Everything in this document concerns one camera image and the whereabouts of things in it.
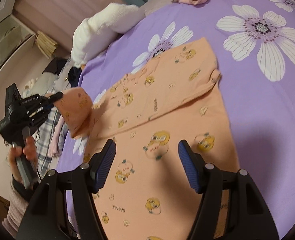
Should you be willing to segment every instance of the yellow cartoon face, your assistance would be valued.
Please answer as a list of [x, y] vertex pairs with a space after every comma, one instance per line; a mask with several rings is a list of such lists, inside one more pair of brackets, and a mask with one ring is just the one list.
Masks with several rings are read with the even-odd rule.
[[189, 81], [192, 81], [194, 78], [196, 78], [197, 77], [197, 75], [200, 73], [200, 69], [197, 69], [197, 70], [195, 70], [191, 75], [190, 75], [190, 77], [188, 78], [188, 80]]
[[163, 239], [161, 239], [161, 238], [159, 238], [159, 237], [156, 237], [156, 236], [149, 236], [149, 237], [147, 238], [147, 240], [163, 240]]
[[121, 128], [125, 123], [127, 122], [127, 119], [122, 119], [118, 122], [118, 128]]
[[118, 170], [115, 174], [116, 182], [124, 184], [131, 173], [134, 173], [132, 163], [127, 160], [123, 160], [122, 163], [119, 164]]
[[152, 85], [154, 82], [154, 77], [153, 76], [147, 76], [147, 78], [144, 81], [144, 85], [146, 87], [149, 87], [150, 85]]
[[117, 90], [118, 86], [117, 85], [113, 85], [111, 88], [110, 88], [110, 92], [111, 93], [114, 93], [116, 90]]
[[101, 213], [103, 223], [107, 224], [109, 222], [108, 214], [102, 211]]
[[128, 227], [130, 225], [130, 222], [128, 220], [123, 220], [123, 224], [125, 227]]
[[175, 57], [175, 63], [183, 63], [186, 62], [188, 59], [191, 59], [195, 56], [196, 50], [195, 49], [190, 49], [188, 51], [185, 51], [186, 47], [183, 48], [183, 52], [178, 54]]
[[145, 208], [150, 214], [159, 215], [161, 213], [160, 200], [157, 198], [149, 198], [145, 204]]
[[159, 143], [160, 146], [166, 145], [169, 142], [170, 134], [166, 131], [160, 131], [153, 134], [148, 147], [152, 146], [154, 143]]
[[214, 146], [215, 137], [212, 135], [209, 135], [209, 133], [204, 134], [204, 138], [199, 141], [198, 148], [203, 151], [207, 152], [211, 150]]
[[132, 93], [126, 93], [123, 95], [121, 100], [118, 102], [118, 106], [121, 108], [126, 107], [127, 105], [131, 104], [133, 101], [133, 94]]
[[79, 102], [79, 106], [80, 106], [80, 108], [83, 108], [87, 103], [88, 103], [87, 98], [81, 100], [81, 101]]
[[115, 174], [115, 180], [120, 183], [120, 184], [124, 184], [127, 181], [129, 174], [122, 174], [121, 171], [117, 171]]

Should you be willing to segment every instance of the pink sweater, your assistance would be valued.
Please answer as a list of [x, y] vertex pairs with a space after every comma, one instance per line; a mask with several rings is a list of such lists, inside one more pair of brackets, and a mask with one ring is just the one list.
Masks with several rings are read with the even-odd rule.
[[29, 203], [26, 202], [14, 189], [11, 182], [9, 213], [2, 222], [2, 225], [14, 238], [16, 237], [16, 233], [19, 230], [19, 226], [28, 204]]

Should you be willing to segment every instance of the cartoon print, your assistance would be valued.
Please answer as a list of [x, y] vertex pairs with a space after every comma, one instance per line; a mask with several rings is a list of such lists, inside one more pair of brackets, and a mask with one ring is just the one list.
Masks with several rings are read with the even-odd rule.
[[145, 81], [144, 81], [144, 85], [145, 85], [146, 87], [149, 87], [150, 85], [153, 84], [154, 80], [155, 80], [155, 79], [154, 79], [153, 76], [147, 76], [147, 78], [146, 78]]
[[80, 108], [83, 108], [87, 103], [88, 103], [87, 98], [82, 99], [82, 100], [79, 102], [79, 106], [80, 106]]
[[60, 99], [60, 104], [61, 104], [61, 106], [63, 106], [64, 102], [65, 102], [64, 99], [61, 98], [61, 99]]
[[69, 112], [65, 112], [65, 118], [70, 121], [71, 114]]
[[133, 101], [133, 94], [132, 93], [126, 93], [123, 95], [121, 100], [118, 102], [118, 106], [121, 108], [126, 107], [127, 105], [131, 104]]
[[111, 93], [114, 93], [114, 92], [117, 90], [117, 88], [118, 88], [119, 85], [123, 85], [123, 86], [124, 86], [125, 80], [126, 80], [126, 78], [120, 79], [117, 83], [115, 83], [115, 84], [110, 88], [110, 92], [111, 92]]
[[97, 198], [99, 198], [99, 197], [100, 197], [100, 196], [99, 196], [99, 193], [92, 194], [92, 196], [93, 196], [93, 200], [96, 200]]
[[88, 163], [90, 161], [90, 154], [89, 153], [84, 154], [83, 160], [85, 163]]
[[99, 108], [100, 108], [100, 105], [99, 105], [99, 104], [93, 104], [93, 105], [92, 105], [92, 109], [94, 109], [94, 110], [95, 110], [95, 109], [99, 109]]
[[156, 237], [156, 236], [149, 236], [149, 237], [147, 238], [147, 240], [163, 240], [163, 239], [161, 239], [161, 238], [159, 238], [159, 237]]
[[159, 215], [161, 213], [161, 203], [158, 198], [149, 198], [145, 204], [145, 208], [150, 214]]
[[118, 128], [121, 128], [125, 123], [127, 122], [127, 119], [122, 119], [118, 122]]
[[214, 136], [209, 135], [209, 133], [205, 133], [203, 139], [198, 142], [197, 146], [201, 151], [207, 152], [213, 148], [214, 141]]
[[153, 134], [149, 146], [152, 146], [154, 143], [159, 143], [159, 145], [163, 146], [169, 142], [170, 134], [167, 131], [160, 131]]
[[183, 63], [186, 62], [188, 59], [193, 58], [196, 54], [196, 50], [195, 49], [190, 49], [188, 51], [186, 50], [186, 47], [184, 47], [183, 52], [181, 52], [180, 54], [176, 55], [175, 57], [175, 63]]
[[190, 77], [188, 78], [189, 81], [192, 81], [194, 78], [197, 77], [197, 75], [201, 72], [201, 70], [198, 68], [197, 70], [195, 70]]
[[101, 216], [102, 216], [103, 223], [107, 224], [109, 222], [108, 214], [106, 214], [105, 212], [102, 211]]
[[110, 92], [111, 93], [114, 93], [118, 88], [118, 85], [113, 85], [111, 88], [110, 88]]
[[131, 173], [134, 173], [132, 163], [127, 160], [123, 160], [118, 166], [118, 170], [115, 174], [115, 180], [120, 184], [124, 184]]
[[157, 99], [155, 98], [154, 99], [154, 112], [157, 111]]
[[206, 111], [207, 111], [208, 108], [209, 108], [208, 106], [201, 107], [201, 109], [200, 109], [201, 116], [205, 115], [205, 113], [206, 113]]
[[152, 138], [150, 143], [147, 146], [143, 147], [145, 155], [149, 159], [160, 160], [168, 151], [169, 147], [167, 143], [169, 142], [170, 134], [166, 131], [156, 132]]
[[128, 220], [123, 220], [124, 226], [128, 227], [130, 225], [130, 222]]

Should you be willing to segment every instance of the bedroom wall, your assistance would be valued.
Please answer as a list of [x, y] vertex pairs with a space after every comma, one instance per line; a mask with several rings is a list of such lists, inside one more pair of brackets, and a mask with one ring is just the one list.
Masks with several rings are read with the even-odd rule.
[[16, 0], [13, 14], [33, 31], [41, 30], [68, 51], [83, 19], [121, 0]]
[[[22, 91], [25, 84], [32, 78], [38, 77], [49, 63], [42, 53], [34, 46], [30, 51], [13, 66], [8, 73], [8, 78], [0, 84], [0, 120], [4, 117], [5, 91], [6, 88], [16, 83], [19, 91]], [[4, 145], [0, 136], [0, 196], [9, 200], [11, 172], [6, 161], [9, 147]]]

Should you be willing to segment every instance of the purple bedsheet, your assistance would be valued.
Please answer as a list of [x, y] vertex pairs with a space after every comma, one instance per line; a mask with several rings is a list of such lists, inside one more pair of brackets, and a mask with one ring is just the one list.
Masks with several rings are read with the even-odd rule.
[[[79, 85], [94, 100], [162, 49], [201, 37], [207, 38], [218, 58], [220, 90], [241, 167], [257, 183], [283, 237], [295, 223], [294, 0], [169, 5], [111, 44], [105, 55], [91, 60]], [[74, 144], [68, 136], [58, 172], [82, 162], [83, 156], [72, 153]], [[70, 194], [67, 201], [75, 226]]]

